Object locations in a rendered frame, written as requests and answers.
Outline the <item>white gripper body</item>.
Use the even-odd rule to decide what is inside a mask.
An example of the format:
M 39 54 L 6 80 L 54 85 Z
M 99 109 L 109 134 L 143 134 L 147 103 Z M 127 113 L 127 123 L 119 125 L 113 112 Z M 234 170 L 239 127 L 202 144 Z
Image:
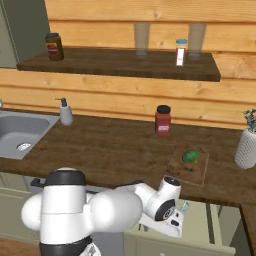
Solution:
M 142 214 L 139 221 L 140 224 L 147 226 L 149 229 L 153 229 L 162 234 L 181 238 L 182 226 L 183 226 L 184 214 L 178 210 L 175 210 L 168 219 L 164 221 L 154 221 L 146 214 Z

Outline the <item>wooden cutting board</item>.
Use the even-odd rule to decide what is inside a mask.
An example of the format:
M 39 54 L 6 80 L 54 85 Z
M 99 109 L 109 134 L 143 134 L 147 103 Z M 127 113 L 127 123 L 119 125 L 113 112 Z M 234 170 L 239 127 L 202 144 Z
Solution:
M 182 155 L 190 149 L 200 152 L 197 163 L 185 163 L 182 161 Z M 173 154 L 170 158 L 167 174 L 188 184 L 203 186 L 206 170 L 208 166 L 209 154 L 198 145 L 193 145 L 187 141 L 178 141 Z

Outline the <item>green broccoli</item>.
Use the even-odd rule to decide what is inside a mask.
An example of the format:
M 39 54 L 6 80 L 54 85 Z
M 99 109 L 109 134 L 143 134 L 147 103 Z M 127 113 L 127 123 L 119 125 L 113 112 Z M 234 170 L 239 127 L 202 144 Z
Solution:
M 200 157 L 200 152 L 195 149 L 190 149 L 187 150 L 183 155 L 182 155 L 182 161 L 185 163 L 197 163 L 198 159 Z

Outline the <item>pale blue peeler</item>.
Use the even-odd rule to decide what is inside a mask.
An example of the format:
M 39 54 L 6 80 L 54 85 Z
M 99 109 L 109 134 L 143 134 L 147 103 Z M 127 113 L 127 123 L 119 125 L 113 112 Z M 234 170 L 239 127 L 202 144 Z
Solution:
M 190 209 L 190 202 L 188 200 L 178 200 L 176 208 L 181 212 L 185 213 Z

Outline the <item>open pale green drawer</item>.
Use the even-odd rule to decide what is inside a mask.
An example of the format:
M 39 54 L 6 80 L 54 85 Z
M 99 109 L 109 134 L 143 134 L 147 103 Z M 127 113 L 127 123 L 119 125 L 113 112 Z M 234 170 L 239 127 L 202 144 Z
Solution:
M 135 225 L 124 233 L 124 256 L 235 256 L 240 220 L 238 208 L 190 201 L 181 238 Z

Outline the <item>red jar with black lid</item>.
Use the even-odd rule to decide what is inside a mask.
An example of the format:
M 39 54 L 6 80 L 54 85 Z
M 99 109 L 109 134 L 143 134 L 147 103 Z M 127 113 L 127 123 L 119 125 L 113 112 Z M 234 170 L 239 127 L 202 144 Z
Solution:
M 171 124 L 171 108 L 159 105 L 155 113 L 155 132 L 158 136 L 168 136 Z

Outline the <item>white textured vase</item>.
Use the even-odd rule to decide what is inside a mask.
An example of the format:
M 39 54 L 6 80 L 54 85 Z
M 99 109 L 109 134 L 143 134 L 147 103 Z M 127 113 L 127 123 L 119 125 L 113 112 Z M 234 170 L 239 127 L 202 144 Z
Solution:
M 235 163 L 242 169 L 249 169 L 256 165 L 256 133 L 249 129 L 245 129 L 241 134 Z

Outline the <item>green plant with flowers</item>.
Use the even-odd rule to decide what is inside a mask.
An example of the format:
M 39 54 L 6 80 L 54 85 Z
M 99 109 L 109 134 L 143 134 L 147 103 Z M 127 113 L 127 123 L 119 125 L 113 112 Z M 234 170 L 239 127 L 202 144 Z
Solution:
M 246 110 L 243 114 L 247 125 L 249 126 L 249 130 L 252 133 L 256 133 L 256 109 Z

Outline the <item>grey soap dispenser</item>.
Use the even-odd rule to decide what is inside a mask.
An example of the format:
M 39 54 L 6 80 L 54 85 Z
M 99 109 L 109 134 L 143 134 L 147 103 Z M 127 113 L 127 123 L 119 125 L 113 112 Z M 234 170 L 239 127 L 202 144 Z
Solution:
M 70 126 L 73 123 L 73 114 L 70 105 L 65 98 L 60 98 L 60 121 L 65 126 Z

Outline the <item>pale green base cupboard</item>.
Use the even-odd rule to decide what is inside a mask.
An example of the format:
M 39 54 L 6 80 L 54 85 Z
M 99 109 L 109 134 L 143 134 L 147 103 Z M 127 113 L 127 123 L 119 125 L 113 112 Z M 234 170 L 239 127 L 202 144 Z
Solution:
M 22 176 L 0 172 L 0 238 L 39 243 L 39 233 L 21 220 L 22 206 L 31 195 Z

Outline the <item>white spice bottle blue lid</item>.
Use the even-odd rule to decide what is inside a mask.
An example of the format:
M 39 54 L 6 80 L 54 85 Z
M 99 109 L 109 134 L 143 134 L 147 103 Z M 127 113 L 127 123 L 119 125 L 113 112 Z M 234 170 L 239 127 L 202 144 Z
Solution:
M 176 40 L 176 65 L 183 66 L 185 52 L 187 48 L 187 40 L 186 39 L 177 39 Z

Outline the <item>grey steel sink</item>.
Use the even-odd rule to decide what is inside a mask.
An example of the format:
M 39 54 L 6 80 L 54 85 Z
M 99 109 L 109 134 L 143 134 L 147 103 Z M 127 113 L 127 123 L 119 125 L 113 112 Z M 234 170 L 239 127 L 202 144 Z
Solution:
M 0 157 L 22 160 L 58 120 L 54 115 L 0 111 Z

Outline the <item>brown jar with red label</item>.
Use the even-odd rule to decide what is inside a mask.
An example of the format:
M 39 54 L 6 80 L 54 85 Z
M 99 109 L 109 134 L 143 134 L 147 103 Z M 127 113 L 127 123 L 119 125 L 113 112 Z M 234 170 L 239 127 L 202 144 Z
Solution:
M 49 59 L 59 61 L 64 59 L 61 37 L 58 33 L 48 33 L 45 37 Z

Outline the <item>grey shelf bracket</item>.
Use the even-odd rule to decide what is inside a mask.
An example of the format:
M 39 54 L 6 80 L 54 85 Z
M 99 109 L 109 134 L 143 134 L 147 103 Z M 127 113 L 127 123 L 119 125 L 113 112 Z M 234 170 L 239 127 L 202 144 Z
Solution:
M 206 24 L 190 24 L 188 34 L 188 54 L 190 56 L 199 56 L 201 54 L 205 33 Z
M 144 57 L 148 52 L 148 43 L 150 35 L 149 23 L 135 23 L 134 24 L 134 42 L 136 55 Z

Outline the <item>grey-green wall cupboard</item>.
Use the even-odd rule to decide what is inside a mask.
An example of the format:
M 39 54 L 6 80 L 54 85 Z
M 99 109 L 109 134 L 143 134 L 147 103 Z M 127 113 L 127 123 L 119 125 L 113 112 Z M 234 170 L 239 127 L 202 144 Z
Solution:
M 0 68 L 45 52 L 49 32 L 45 0 L 0 0 Z

